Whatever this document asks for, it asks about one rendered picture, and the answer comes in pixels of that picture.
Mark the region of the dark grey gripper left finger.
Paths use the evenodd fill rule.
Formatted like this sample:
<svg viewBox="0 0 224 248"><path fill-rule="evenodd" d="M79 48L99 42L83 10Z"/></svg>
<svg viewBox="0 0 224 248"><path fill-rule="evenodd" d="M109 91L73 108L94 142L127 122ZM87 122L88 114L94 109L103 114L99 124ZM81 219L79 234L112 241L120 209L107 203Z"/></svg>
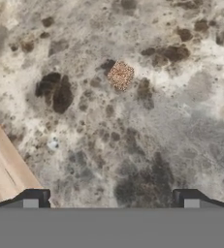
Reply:
<svg viewBox="0 0 224 248"><path fill-rule="evenodd" d="M50 208L49 189L26 189L12 199L0 201L0 207Z"/></svg>

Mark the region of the light wooden cupboard front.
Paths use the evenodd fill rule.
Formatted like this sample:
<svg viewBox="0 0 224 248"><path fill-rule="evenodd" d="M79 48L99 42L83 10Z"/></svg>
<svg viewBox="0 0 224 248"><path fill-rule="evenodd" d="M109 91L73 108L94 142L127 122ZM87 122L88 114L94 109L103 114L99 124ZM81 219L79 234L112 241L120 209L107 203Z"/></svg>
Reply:
<svg viewBox="0 0 224 248"><path fill-rule="evenodd" d="M31 188L42 186L0 126L0 202Z"/></svg>

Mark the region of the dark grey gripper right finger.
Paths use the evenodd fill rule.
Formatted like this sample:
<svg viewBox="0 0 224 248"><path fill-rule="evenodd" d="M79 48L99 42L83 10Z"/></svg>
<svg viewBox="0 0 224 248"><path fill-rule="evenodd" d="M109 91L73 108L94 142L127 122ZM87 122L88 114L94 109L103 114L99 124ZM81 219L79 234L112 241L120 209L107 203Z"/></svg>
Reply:
<svg viewBox="0 0 224 248"><path fill-rule="evenodd" d="M224 207L224 202L211 199L197 189L174 189L173 206L179 208L213 208Z"/></svg>

